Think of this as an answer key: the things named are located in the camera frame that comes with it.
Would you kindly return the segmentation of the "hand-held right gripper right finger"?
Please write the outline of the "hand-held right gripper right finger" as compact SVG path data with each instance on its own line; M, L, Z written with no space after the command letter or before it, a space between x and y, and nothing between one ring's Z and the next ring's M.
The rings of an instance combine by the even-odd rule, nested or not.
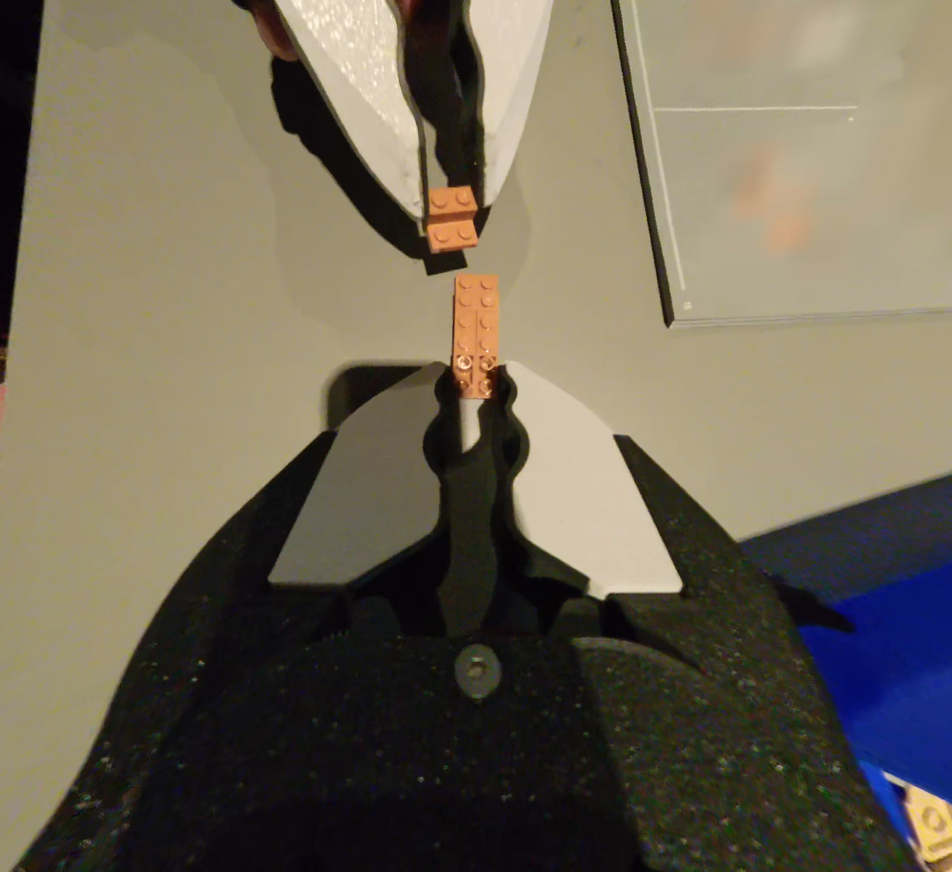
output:
M678 595L684 583L610 427L510 361L528 454L511 489L517 531L590 597Z

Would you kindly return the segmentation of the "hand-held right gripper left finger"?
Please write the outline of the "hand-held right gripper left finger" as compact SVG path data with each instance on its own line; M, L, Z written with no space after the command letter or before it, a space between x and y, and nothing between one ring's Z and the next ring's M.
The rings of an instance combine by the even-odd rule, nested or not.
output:
M446 365L405 374L337 427L268 576L285 587L370 577L438 526L441 482L424 453Z

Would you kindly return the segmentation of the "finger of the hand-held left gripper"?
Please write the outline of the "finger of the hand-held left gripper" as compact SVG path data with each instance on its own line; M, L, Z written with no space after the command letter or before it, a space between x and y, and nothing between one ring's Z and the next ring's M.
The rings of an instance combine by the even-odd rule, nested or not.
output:
M554 0L454 0L451 60L460 86L462 160L491 207L514 163Z
M394 0L276 0L299 55L367 170L408 216L425 215L422 118Z

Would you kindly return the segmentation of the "small tan toy brick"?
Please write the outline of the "small tan toy brick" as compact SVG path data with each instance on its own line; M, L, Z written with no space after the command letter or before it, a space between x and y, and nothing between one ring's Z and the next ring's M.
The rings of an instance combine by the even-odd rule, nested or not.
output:
M432 188L428 195L425 237L434 255L475 247L479 206L469 186Z

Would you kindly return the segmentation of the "long tan toy brick plate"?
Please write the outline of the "long tan toy brick plate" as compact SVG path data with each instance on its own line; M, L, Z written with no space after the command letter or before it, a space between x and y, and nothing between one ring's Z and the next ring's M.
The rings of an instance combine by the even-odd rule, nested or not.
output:
M462 399L488 400L499 369L498 276L460 272L455 277L449 367Z

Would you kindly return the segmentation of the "blue plastic bin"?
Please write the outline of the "blue plastic bin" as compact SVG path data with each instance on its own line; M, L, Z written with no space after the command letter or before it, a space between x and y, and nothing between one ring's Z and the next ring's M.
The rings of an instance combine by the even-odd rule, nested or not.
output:
M951 476L742 539L774 581L850 763L909 853L909 784L950 804Z

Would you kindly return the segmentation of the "pile of toy bricks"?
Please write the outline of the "pile of toy bricks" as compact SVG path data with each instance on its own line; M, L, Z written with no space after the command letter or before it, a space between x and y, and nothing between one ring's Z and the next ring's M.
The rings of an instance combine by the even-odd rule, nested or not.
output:
M921 861L933 869L949 869L951 860L951 806L942 798L909 784L903 806Z

